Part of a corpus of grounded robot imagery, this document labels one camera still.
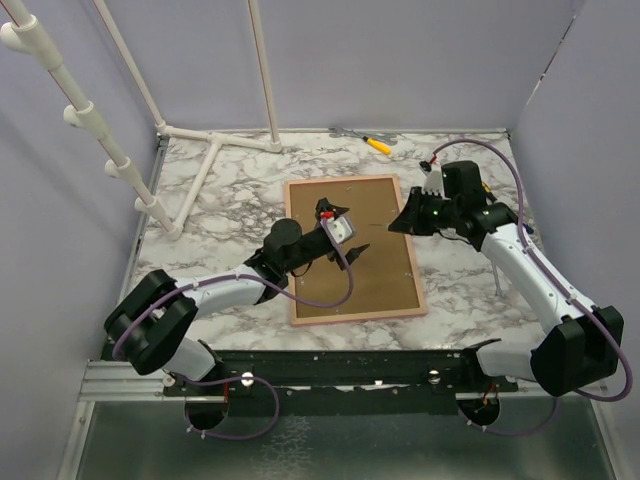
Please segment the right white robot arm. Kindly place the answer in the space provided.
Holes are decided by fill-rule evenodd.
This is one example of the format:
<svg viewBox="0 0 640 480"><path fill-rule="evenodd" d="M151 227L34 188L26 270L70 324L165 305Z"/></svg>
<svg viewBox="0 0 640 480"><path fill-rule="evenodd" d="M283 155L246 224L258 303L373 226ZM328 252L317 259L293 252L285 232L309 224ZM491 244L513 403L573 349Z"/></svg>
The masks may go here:
<svg viewBox="0 0 640 480"><path fill-rule="evenodd" d="M614 348L624 326L621 314L578 292L519 229L517 214L502 202L489 201L475 162L438 168L422 161L419 167L426 180L411 188L389 231L432 236L455 230L504 273L545 333L539 344L493 340L475 346L476 357L459 367L461 383L481 391L495 377L509 376L536 382L559 397L613 375L618 367Z"/></svg>

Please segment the clear tester screwdriver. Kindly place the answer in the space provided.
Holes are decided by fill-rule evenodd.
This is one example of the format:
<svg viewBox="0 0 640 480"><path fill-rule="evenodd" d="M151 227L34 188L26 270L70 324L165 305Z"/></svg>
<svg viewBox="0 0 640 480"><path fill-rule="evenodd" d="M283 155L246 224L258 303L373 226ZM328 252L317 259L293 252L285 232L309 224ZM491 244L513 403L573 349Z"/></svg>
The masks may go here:
<svg viewBox="0 0 640 480"><path fill-rule="evenodd" d="M503 295L503 291L501 288L501 282L500 282L500 277L499 277L499 273L498 273L498 268L496 266L495 263L491 263L492 266L492 273L493 273L493 277L494 277L494 282L495 282L495 294L498 297L501 297Z"/></svg>

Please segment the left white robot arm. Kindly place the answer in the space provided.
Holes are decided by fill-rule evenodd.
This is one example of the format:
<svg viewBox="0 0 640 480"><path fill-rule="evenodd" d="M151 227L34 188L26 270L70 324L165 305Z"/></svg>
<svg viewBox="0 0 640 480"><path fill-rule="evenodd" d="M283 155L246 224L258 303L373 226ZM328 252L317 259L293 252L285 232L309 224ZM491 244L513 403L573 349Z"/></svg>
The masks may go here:
<svg viewBox="0 0 640 480"><path fill-rule="evenodd" d="M179 281L163 269L148 273L104 322L114 343L112 358L128 362L140 375L165 370L186 377L199 394L214 392L221 380L218 360L204 342L187 338L192 322L229 308L263 304L279 295L302 303L303 298L288 291L289 278L321 257L350 273L364 249L342 248L356 235L348 211L320 199L316 223L309 232L303 232L292 218L279 219L260 248L222 274Z"/></svg>

